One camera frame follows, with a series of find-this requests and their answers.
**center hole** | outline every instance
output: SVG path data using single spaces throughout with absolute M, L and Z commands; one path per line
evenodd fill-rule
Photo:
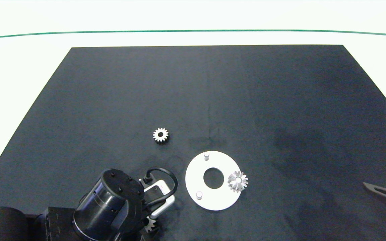
M 224 176 L 217 168 L 210 168 L 203 174 L 205 184 L 212 189 L 217 189 L 223 185 Z

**white gear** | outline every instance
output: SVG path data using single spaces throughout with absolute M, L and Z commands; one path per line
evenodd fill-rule
M 169 137 L 169 132 L 165 128 L 158 128 L 153 132 L 153 138 L 158 143 L 167 141 L 168 137 Z
M 154 219 L 151 219 L 150 217 L 148 217 L 148 224 L 144 227 L 146 232 L 151 232 L 154 228 L 154 223 L 156 222 Z
M 244 173 L 241 171 L 235 171 L 230 174 L 227 183 L 229 184 L 230 189 L 232 189 L 233 192 L 242 192 L 247 187 L 247 180 L 247 175 L 244 175 Z

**spur gear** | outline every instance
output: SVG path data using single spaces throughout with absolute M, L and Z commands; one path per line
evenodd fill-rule
M 233 192 L 242 192 L 248 184 L 248 178 L 247 175 L 245 175 L 241 171 L 235 171 L 229 176 L 229 180 L 227 183 L 230 186 L 230 189 L 233 190 Z
M 144 227 L 146 232 L 151 232 L 154 228 L 154 223 L 156 222 L 154 219 L 148 218 L 148 224 Z
M 158 128 L 153 132 L 153 138 L 157 143 L 164 143 L 169 139 L 169 132 L 165 128 Z

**black cable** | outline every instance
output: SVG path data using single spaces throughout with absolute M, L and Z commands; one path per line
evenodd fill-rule
M 151 174 L 152 171 L 161 171 L 161 172 L 167 174 L 167 175 L 168 175 L 169 177 L 171 177 L 172 180 L 174 181 L 174 187 L 173 187 L 172 190 L 171 190 L 170 192 L 168 192 L 167 194 L 165 194 L 165 195 L 163 195 L 163 196 L 161 196 L 161 197 L 159 197 L 159 198 L 157 198 L 157 199 L 155 199 L 155 200 L 149 202 L 149 203 L 147 204 L 147 207 L 148 207 L 148 208 L 151 207 L 151 206 L 153 206 L 153 205 L 155 205 L 156 203 L 160 203 L 160 202 L 162 202 L 162 201 L 165 201 L 168 197 L 172 196 L 172 195 L 175 193 L 175 191 L 177 190 L 177 188 L 178 188 L 178 180 L 177 180 L 177 177 L 175 177 L 175 175 L 174 175 L 171 171 L 169 171 L 169 170 L 167 170 L 167 169 L 165 169 L 165 168 L 161 168 L 161 167 L 152 167 L 152 168 L 148 169 L 147 174 L 146 174 L 145 177 L 143 178 L 143 179 L 144 179 L 144 182 L 147 183 L 147 182 L 151 181 L 150 174 Z

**black table surface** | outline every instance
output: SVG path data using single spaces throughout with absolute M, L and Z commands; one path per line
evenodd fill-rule
M 386 204 L 362 187 L 386 187 L 385 125 L 343 46 L 72 48 L 0 157 L 0 206 L 75 208 L 105 168 L 163 166 L 180 184 L 161 240 L 386 240 Z M 205 150 L 249 178 L 223 211 L 185 187 Z

